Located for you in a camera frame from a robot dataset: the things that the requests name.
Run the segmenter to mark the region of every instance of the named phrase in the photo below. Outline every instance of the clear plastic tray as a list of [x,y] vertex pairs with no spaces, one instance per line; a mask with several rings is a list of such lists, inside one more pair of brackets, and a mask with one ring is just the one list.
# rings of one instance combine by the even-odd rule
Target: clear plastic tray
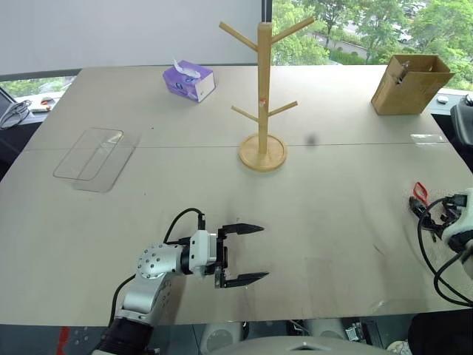
[[78,190],[109,191],[135,150],[116,129],[89,128],[53,172]]

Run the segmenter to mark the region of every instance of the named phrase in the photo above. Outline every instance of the wooden stand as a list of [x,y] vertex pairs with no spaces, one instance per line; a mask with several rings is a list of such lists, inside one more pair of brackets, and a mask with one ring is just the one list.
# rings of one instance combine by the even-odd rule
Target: wooden stand
[[258,123],[258,133],[246,138],[241,143],[239,147],[239,157],[246,166],[259,172],[269,172],[280,167],[285,162],[287,156],[287,149],[284,142],[277,137],[268,135],[268,118],[276,113],[297,106],[297,101],[294,101],[283,107],[269,111],[271,45],[306,27],[313,21],[312,17],[307,18],[275,36],[272,36],[271,23],[261,22],[258,24],[258,45],[227,24],[220,22],[221,29],[230,33],[233,37],[258,53],[258,117],[238,107],[232,106],[231,108]]

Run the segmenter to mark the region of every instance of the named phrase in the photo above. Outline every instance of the brown cardboard box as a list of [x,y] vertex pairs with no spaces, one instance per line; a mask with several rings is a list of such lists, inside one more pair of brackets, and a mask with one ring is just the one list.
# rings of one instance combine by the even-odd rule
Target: brown cardboard box
[[393,55],[371,104],[379,115],[419,114],[453,75],[437,55]]

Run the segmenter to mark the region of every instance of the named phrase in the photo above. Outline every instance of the cardboard box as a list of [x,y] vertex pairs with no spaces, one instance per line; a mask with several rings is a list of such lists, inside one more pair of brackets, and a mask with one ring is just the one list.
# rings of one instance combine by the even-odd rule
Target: cardboard box
[[437,55],[393,55],[371,104],[379,115],[419,114],[453,75]]
[[[200,77],[196,78],[193,72],[200,74]],[[180,61],[167,69],[163,78],[170,92],[197,102],[201,102],[215,89],[214,72],[188,61]]]

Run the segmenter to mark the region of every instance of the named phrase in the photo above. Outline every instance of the black cable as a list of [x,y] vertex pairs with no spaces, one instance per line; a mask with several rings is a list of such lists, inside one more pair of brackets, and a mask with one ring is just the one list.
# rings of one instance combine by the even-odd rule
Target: black cable
[[[28,110],[29,105],[31,105],[31,101],[25,100],[14,103],[11,107],[9,107],[9,109],[0,117],[0,130],[13,128],[23,122],[24,119],[30,114],[30,111]],[[5,124],[15,116],[18,116],[18,120],[10,126],[5,126]]]
[[452,298],[446,296],[441,290],[440,290],[440,287],[438,286],[438,281],[440,280],[440,276],[442,275],[442,273],[448,268],[450,267],[451,264],[453,264],[455,261],[457,261],[458,259],[460,259],[462,257],[463,253],[457,253],[452,259],[450,259],[449,261],[447,261],[445,264],[442,265],[441,268],[438,269],[438,271],[435,273],[435,276],[434,276],[434,287],[435,287],[435,290],[436,292],[445,300],[451,302],[451,303],[454,303],[455,305],[464,305],[466,307],[473,307],[473,302],[461,302],[461,301],[457,301],[457,300],[453,300]]
[[113,319],[115,318],[115,309],[117,308],[117,298],[118,298],[118,294],[120,293],[120,290],[134,278],[135,278],[135,275],[133,274],[128,279],[123,281],[115,290],[115,293],[113,294],[113,300],[112,300],[112,310],[110,311],[109,326],[112,325]]
[[[423,241],[422,241],[422,225],[423,225],[423,220],[425,219],[425,217],[427,216],[427,214],[429,213],[429,211],[432,209],[432,207],[438,205],[439,203],[445,201],[447,199],[447,197],[444,197],[444,198],[440,198],[434,202],[432,202],[430,205],[428,205],[425,209],[425,211],[421,214],[421,216],[419,217],[419,222],[417,224],[417,236],[418,236],[418,239],[419,239],[419,246],[421,248],[421,253],[422,253],[422,257],[423,259],[425,260],[427,266],[429,267],[430,271],[436,275],[437,274],[437,271],[434,269],[434,267],[432,266],[432,264],[430,263],[430,260],[429,260],[429,257],[427,257],[427,254],[426,254],[426,251],[425,251],[425,248],[423,246]],[[459,296],[459,298],[461,298],[462,300],[465,300],[467,301],[468,303],[471,303],[472,301],[463,296],[460,292],[458,292],[457,290],[455,290],[453,287],[450,286],[450,284],[448,284],[444,279],[442,279],[442,277],[439,276],[438,280],[443,283],[453,294]]]
[[194,325],[192,325],[192,331],[194,332],[195,345],[197,346],[197,355],[200,355],[200,344],[197,341],[197,335],[195,334]]
[[164,244],[167,244],[168,243],[168,239],[169,239],[169,235],[171,234],[172,232],[172,229],[174,228],[174,225],[176,224],[176,222],[186,213],[188,212],[196,212],[198,214],[198,218],[199,218],[199,222],[198,222],[198,229],[205,229],[205,219],[204,219],[204,214],[199,210],[199,209],[195,209],[194,207],[191,207],[190,209],[185,209],[184,211],[182,211],[181,213],[179,213],[175,218],[174,220],[172,221],[171,225],[169,226],[169,229],[168,231],[166,232],[166,236],[164,237],[164,240],[163,240],[163,243]]

